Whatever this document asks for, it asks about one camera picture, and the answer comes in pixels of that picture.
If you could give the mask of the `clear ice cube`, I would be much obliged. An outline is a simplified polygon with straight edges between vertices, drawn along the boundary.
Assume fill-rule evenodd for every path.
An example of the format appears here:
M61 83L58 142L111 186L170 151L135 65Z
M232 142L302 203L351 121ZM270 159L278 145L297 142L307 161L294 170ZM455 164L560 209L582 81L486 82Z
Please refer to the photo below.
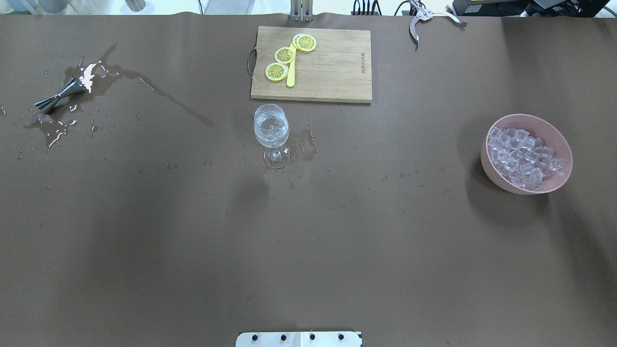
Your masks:
M268 138L280 138L287 132L286 123L276 117L269 117L262 122L262 129Z

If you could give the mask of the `steel double jigger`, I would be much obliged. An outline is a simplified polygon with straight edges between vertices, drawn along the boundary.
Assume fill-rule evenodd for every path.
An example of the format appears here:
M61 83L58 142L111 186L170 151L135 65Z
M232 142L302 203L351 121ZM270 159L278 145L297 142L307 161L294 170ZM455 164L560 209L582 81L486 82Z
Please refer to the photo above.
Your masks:
M84 86L83 83L79 79L72 76L67 82L67 84L64 86L64 88L60 90L60 92L56 93L52 97L48 97L44 100L34 103L34 106L42 114L49 115L54 111L56 105L58 105L58 103L62 99L65 99L66 97L70 97L70 96L73 96L73 95L76 95L82 92L86 92L86 91L87 91L86 86Z

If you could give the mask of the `clear wine glass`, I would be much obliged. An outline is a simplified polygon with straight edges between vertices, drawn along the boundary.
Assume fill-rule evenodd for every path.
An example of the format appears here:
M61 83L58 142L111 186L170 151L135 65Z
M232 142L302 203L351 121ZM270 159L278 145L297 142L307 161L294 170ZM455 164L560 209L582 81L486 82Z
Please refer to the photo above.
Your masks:
M254 134L265 148L263 158L268 167L282 169L289 163L291 151L286 146L290 134L289 121L279 105L261 105L256 109Z

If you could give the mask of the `clear ice cubes pile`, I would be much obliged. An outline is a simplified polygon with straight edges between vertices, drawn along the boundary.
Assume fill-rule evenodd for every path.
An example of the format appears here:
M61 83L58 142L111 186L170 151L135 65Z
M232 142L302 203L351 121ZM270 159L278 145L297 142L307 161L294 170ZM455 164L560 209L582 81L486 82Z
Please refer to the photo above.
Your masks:
M542 191L546 179L564 169L564 160L524 128L492 127L486 140L489 164L515 187Z

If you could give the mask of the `yellow plastic knife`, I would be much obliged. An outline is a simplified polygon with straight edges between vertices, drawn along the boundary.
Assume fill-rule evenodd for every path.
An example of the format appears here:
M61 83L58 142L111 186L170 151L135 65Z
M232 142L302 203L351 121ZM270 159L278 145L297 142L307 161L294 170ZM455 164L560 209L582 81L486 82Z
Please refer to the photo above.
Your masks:
M289 48L291 53L293 53L293 59L288 64L286 86L287 88L293 88L295 86L295 62L297 48L293 42L290 44Z

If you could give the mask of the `bamboo cutting board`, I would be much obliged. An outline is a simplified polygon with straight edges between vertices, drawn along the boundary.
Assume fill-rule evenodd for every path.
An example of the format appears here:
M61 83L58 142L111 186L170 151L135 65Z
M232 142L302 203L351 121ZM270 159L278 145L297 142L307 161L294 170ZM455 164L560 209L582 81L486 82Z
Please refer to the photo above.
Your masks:
M295 85L270 81L266 67L275 52L297 34L315 37L312 52L299 51ZM372 35L362 29L324 29L260 26L256 36L256 64L250 95L253 99L370 104Z

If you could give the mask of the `lemon slice middle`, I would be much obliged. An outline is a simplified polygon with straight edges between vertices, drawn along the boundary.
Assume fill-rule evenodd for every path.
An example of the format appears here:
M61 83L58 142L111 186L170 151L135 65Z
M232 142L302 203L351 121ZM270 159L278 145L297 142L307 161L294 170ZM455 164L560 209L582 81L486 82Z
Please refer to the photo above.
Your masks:
M275 52L274 58L280 64L289 65L296 58L296 48L291 46L281 47Z

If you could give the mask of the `lemon slice far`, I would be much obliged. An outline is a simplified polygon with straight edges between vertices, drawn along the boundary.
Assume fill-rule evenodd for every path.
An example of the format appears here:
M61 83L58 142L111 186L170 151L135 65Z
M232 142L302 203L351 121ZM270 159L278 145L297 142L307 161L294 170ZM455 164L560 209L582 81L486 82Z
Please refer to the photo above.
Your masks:
M296 49L302 52L312 52L317 47L315 37L306 33L296 34L292 39L292 43Z

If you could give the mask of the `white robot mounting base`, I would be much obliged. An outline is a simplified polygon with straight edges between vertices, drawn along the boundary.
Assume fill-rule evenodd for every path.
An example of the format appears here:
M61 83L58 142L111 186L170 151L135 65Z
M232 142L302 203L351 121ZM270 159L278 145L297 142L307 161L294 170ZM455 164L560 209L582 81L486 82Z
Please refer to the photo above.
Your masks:
M244 332L238 335L236 347L362 347L361 332L296 331Z

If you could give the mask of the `metal reacher grabber tool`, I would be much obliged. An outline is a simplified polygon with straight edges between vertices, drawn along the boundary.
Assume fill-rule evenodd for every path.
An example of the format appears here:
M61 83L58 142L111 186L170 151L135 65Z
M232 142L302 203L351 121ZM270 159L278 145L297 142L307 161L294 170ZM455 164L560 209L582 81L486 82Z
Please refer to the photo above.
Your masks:
M435 13L434 11L423 7L420 4L420 0L407 0L407 2L410 4L411 9L415 11L415 15L413 15L413 18L410 22L409 33L410 33L411 40L414 43L416 49L419 48L419 34L415 27L419 22L428 22L432 18L438 16L438 17L450 18L453 24L460 28L465 28L468 24L467 22L461 20L456 15L448 12L447 10L441 13Z

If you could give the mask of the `pink bowl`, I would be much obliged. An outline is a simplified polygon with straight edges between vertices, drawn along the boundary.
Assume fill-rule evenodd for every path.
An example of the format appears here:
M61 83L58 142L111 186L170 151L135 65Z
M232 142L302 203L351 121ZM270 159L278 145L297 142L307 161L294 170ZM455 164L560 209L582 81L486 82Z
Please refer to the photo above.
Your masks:
M519 195L556 191L569 179L573 166L561 132L528 114L498 119L485 135L480 156L489 179Z

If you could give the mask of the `aluminium frame post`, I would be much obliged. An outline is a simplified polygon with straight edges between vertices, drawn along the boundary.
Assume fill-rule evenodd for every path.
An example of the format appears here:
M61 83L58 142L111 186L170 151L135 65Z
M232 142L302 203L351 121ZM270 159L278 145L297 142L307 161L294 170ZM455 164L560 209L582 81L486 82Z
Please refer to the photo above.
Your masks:
M289 18L291 22L312 22L313 0L291 0Z

